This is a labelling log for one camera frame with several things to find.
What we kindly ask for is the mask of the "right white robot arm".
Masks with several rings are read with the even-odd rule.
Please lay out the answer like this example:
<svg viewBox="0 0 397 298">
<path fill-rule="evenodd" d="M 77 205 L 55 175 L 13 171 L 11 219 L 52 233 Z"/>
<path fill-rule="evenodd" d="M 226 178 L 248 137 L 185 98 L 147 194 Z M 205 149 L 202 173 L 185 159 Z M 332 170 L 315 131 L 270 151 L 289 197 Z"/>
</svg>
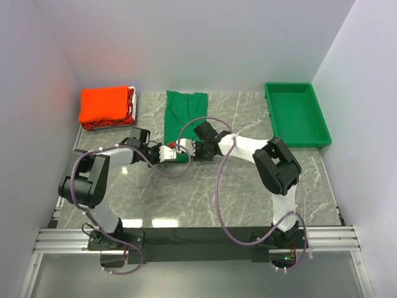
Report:
<svg viewBox="0 0 397 298">
<path fill-rule="evenodd" d="M 296 212 L 296 189 L 302 172 L 301 166 L 288 146 L 279 137 L 270 140 L 257 140 L 235 135 L 232 132 L 218 133 L 205 121 L 194 128 L 202 142 L 199 155 L 206 153 L 210 158 L 223 157 L 215 180 L 215 208 L 220 225 L 226 236 L 241 246 L 254 246 L 272 238 L 281 248 L 289 246 L 304 220 Z M 229 157 L 236 157 L 255 164 L 261 181 L 272 195 L 272 227 L 262 237 L 253 242 L 242 242 L 229 232 L 220 211 L 219 186 L 221 172 Z"/>
</svg>

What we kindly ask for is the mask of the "green t shirt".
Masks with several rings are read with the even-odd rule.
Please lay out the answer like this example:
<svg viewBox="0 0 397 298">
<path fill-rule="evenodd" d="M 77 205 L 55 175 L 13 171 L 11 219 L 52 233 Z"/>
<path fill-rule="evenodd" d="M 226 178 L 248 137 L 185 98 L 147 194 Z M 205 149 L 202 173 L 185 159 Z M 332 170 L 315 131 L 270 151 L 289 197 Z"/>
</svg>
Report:
<svg viewBox="0 0 397 298">
<path fill-rule="evenodd" d="M 166 91 L 167 101 L 164 113 L 164 144 L 175 142 L 183 127 L 199 117 L 207 116 L 207 93 L 179 93 Z"/>
</svg>

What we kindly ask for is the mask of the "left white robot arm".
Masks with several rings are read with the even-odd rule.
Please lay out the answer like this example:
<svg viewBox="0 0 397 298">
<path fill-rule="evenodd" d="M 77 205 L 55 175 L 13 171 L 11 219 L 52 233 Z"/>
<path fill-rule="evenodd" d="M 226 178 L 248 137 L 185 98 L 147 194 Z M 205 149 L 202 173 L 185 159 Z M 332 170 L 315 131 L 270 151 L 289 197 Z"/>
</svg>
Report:
<svg viewBox="0 0 397 298">
<path fill-rule="evenodd" d="M 120 248 L 125 237 L 122 220 L 104 199 L 109 171 L 140 161 L 158 164 L 162 144 L 149 138 L 149 130 L 132 129 L 129 137 L 110 148 L 75 149 L 60 179 L 59 196 L 86 213 L 111 250 Z"/>
</svg>

